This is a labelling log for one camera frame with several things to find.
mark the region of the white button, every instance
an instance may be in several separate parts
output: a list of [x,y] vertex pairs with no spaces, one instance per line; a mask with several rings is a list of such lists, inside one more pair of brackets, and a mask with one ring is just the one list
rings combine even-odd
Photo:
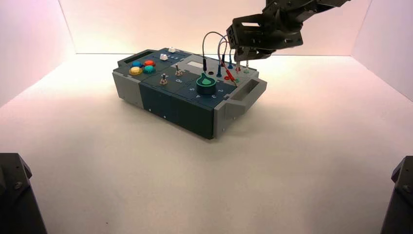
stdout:
[[169,47],[168,51],[171,52],[171,53],[175,53],[176,49],[173,48],[173,47]]
[[168,56],[165,55],[165,54],[161,54],[161,57],[159,59],[162,60],[162,61],[166,61],[166,60],[168,60]]

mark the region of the white wall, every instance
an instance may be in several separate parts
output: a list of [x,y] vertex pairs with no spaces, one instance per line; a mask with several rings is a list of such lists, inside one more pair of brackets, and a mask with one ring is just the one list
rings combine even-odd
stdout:
[[74,49],[57,0],[0,0],[0,106]]
[[373,0],[352,55],[413,100],[413,1]]
[[[371,0],[352,0],[305,22],[293,55],[350,55]],[[135,53],[168,46],[200,53],[207,31],[260,13],[265,0],[60,0],[78,53]],[[216,41],[206,52],[216,54]]]

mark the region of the screw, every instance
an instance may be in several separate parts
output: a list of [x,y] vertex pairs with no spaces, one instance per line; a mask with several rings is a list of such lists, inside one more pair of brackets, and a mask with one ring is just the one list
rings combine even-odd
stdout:
[[17,182],[16,184],[14,184],[14,190],[19,190],[21,187],[23,186],[22,182]]
[[411,194],[412,193],[412,189],[411,189],[411,187],[409,186],[409,185],[403,185],[403,190],[405,191],[405,192],[407,192],[408,194]]

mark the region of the control box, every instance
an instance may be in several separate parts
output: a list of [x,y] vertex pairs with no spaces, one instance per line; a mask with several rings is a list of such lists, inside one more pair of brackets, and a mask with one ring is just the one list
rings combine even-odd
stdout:
[[175,48],[145,50],[118,61],[113,79],[120,98],[207,139],[218,138],[265,91],[259,72]]

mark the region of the red button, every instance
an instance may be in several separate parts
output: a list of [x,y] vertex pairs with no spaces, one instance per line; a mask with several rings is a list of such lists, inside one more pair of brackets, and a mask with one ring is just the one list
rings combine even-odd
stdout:
[[145,66],[152,66],[152,67],[156,66],[155,62],[152,61],[152,60],[146,60],[144,65]]

